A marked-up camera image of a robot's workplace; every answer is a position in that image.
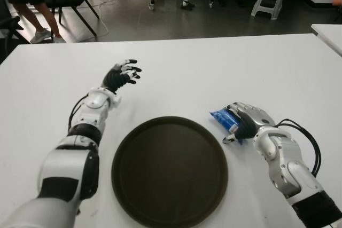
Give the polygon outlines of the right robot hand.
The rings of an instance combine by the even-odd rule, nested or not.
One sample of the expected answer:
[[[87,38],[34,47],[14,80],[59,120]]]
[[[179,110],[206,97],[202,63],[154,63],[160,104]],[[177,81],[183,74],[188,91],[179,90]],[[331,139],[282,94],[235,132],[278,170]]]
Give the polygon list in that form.
[[[239,125],[233,134],[223,139],[224,144],[229,144],[243,139],[253,138],[260,128],[275,126],[274,120],[262,109],[235,102],[227,106],[228,112],[239,121]]]

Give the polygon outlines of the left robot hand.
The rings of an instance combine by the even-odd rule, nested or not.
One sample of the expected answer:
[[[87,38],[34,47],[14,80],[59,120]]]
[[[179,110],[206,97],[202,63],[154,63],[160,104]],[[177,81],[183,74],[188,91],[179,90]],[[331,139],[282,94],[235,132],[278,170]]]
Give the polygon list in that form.
[[[115,64],[105,75],[101,87],[116,94],[116,91],[125,84],[136,84],[136,80],[141,78],[139,73],[142,71],[133,66],[136,63],[135,59],[126,59]]]

